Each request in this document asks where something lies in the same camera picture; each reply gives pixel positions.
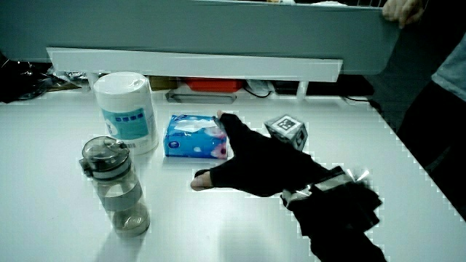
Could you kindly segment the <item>person's right hand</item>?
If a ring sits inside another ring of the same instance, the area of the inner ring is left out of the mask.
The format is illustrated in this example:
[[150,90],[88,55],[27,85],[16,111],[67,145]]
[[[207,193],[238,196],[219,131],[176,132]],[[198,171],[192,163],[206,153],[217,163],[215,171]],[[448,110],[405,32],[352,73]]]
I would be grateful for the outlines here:
[[197,171],[191,182],[191,188],[196,191],[234,188],[258,197],[270,197],[283,190],[300,191],[343,172],[341,167],[328,170],[309,154],[251,130],[234,114],[219,111],[218,120],[234,156],[217,167]]

